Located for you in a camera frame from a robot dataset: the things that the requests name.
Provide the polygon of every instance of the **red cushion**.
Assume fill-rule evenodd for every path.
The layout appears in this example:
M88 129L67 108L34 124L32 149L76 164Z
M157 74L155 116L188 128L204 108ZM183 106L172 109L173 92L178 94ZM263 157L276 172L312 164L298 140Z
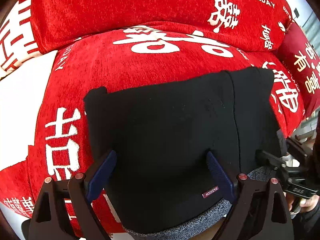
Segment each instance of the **red cushion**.
M276 55L295 80L303 98L305 115L309 117L320 106L320 63L318 55L295 22Z
M302 95L288 70L271 52L248 52L250 60L257 67L273 69L274 85L270 95L270 105L285 136L290 136L304 115Z
M28 158L1 170L0 178L0 201L17 214L31 218L35 199L29 180Z
M216 14L220 7L227 10L225 16L224 9L218 13L223 24ZM244 50L269 50L282 42L279 22L286 28L291 19L285 0L31 0L31 12L41 52L86 34L158 21L162 30L192 34L197 29ZM265 47L268 36L273 44Z

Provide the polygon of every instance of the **white wall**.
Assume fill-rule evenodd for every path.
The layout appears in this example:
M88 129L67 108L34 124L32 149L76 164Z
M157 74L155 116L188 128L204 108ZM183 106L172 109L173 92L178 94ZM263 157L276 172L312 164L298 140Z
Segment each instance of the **white wall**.
M21 231L21 224L23 221L27 220L28 218L16 214L10 208L6 207L2 203L0 203L0 209L3 213L3 215L5 216L5 218L7 219L7 222L9 223L9 225L12 227L12 229L17 234L17 236L21 240L25 240L23 237L22 231Z
M306 0L287 0L287 2L291 8L293 17L295 17L293 10L297 8L300 16L299 18L296 18L295 21L302 27L312 13L310 5Z

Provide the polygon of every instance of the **gray fabric trim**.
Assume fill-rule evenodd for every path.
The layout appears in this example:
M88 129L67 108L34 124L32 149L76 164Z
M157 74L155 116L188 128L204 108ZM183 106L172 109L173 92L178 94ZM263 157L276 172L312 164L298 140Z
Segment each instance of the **gray fabric trim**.
M275 176L275 171L264 166L251 171L248 176L250 179L268 181ZM125 230L135 240L187 240L213 226L229 212L230 208L230 202L222 199L198 217L165 231L152 234L139 234L128 229Z

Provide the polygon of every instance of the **hand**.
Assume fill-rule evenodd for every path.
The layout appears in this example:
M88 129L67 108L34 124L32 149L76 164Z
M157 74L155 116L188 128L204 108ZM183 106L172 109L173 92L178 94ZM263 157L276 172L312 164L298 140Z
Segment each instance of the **hand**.
M293 196L292 194L285 194L285 198L287 200L287 203L288 203L288 208L289 208L289 211L291 211L292 209L292 203L295 199L295 196ZM312 198L310 199L302 199L300 201L300 206L301 206L301 211L300 213L305 213L305 212L309 212L311 210L313 210L316 205L318 204L318 201L319 201L319 196L318 195L314 195Z

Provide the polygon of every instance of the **fabric label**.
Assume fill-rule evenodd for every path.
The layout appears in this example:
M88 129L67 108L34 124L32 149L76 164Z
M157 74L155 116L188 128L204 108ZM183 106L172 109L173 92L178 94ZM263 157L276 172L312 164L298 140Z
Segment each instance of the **fabric label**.
M215 186L214 188L210 189L209 191L202 194L203 198L209 197L211 194L215 193L217 190L219 190L218 186Z

